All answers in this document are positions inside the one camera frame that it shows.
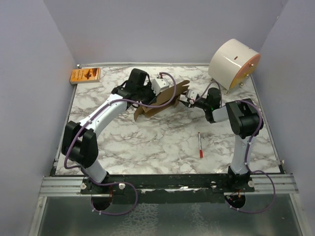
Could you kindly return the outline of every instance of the red marker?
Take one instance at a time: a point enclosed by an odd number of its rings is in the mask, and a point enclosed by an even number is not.
[[[199,141],[199,154],[200,154],[200,158],[202,158],[203,157],[203,153],[202,153],[200,132],[198,132],[198,141]]]

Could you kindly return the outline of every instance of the open cardboard flap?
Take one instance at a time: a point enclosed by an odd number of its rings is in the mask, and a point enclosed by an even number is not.
[[[147,107],[143,107],[143,106],[138,107],[133,114],[134,120],[137,120],[139,115],[141,115],[142,113],[144,113],[144,115],[146,117],[151,117],[151,116],[154,116],[155,114],[165,110],[166,108],[168,108],[170,106],[173,106],[173,105],[177,106],[179,103],[179,98],[180,98],[181,94],[183,92],[187,91],[187,89],[189,87],[189,86],[184,86],[187,84],[189,84],[189,80],[184,80],[184,81],[182,81],[176,85],[175,98],[173,99],[172,102],[170,102],[165,107],[160,107],[160,108],[147,108]],[[172,97],[173,92],[174,92],[174,86],[171,88],[168,88],[167,90],[164,90],[163,92],[161,92],[161,94],[159,96],[157,96],[157,101],[151,105],[157,106],[157,105],[161,105],[163,103],[166,103]]]

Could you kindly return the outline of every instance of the marble surface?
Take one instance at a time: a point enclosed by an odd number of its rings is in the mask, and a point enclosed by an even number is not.
[[[109,96],[111,90],[128,79],[134,67],[106,67],[100,83],[77,86],[69,120],[78,122],[92,113]],[[190,80],[190,88],[200,94],[210,77],[208,67],[141,67],[151,78],[168,72],[176,82]],[[251,98],[258,104],[251,79],[228,95],[225,102]],[[146,118],[133,120],[134,108],[115,118],[100,134],[98,159],[110,174],[205,174],[226,173],[233,157],[235,135],[229,121],[210,124],[199,108],[183,104]],[[197,133],[201,132],[203,159],[199,157]],[[81,174],[78,169],[65,170],[60,154],[57,175]],[[252,151],[252,170],[278,173],[278,162],[266,127],[260,131]]]

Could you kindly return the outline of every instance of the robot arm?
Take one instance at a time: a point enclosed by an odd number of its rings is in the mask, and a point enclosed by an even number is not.
[[[62,154],[66,155],[69,150],[75,135],[82,128],[82,125],[89,123],[82,132],[82,139],[75,142],[72,148],[69,159],[78,163],[84,172],[86,172],[96,182],[101,183],[107,172],[102,168],[97,160],[98,147],[97,138],[103,129],[119,114],[126,111],[131,103],[127,101],[119,101],[106,107],[112,101],[117,99],[129,99],[133,101],[141,101],[143,104],[151,104],[156,101],[157,95],[169,87],[166,79],[152,79],[144,85],[146,78],[149,75],[142,70],[133,69],[129,79],[122,85],[114,88],[109,98],[92,114],[82,119],[78,123],[73,121],[68,122],[65,127],[62,144]]]
[[[187,107],[203,109],[208,122],[215,123],[229,120],[232,131],[235,134],[233,160],[228,168],[228,173],[231,175],[230,187],[239,189],[240,185],[250,179],[250,172],[247,166],[250,163],[252,145],[256,141],[256,136],[253,138],[251,136],[259,125],[257,111],[252,106],[241,101],[227,102],[225,106],[220,107],[221,93],[217,88],[210,88],[206,98],[200,98],[197,92],[188,90],[186,98],[186,101],[181,102]],[[252,103],[251,99],[244,99],[244,101]]]

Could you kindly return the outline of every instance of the gray wall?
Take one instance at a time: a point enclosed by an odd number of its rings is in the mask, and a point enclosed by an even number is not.
[[[315,234],[315,1],[290,0],[261,48],[255,82]]]
[[[231,38],[259,50],[287,0],[44,2],[78,63],[208,63]]]
[[[0,235],[28,234],[72,87],[74,59],[42,0],[0,4]]]

